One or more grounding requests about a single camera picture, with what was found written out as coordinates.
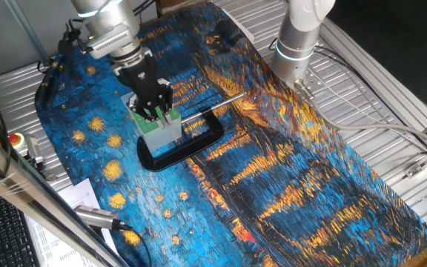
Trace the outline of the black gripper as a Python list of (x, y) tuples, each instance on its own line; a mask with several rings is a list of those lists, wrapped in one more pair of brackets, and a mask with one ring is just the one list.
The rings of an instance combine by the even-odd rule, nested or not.
[(172, 123), (172, 84), (166, 79), (156, 76), (156, 62), (152, 56), (145, 56), (132, 65), (112, 65), (116, 78), (133, 91), (129, 98), (129, 109), (140, 115), (146, 122), (156, 123), (159, 128), (164, 128), (156, 112), (160, 107), (165, 121)]

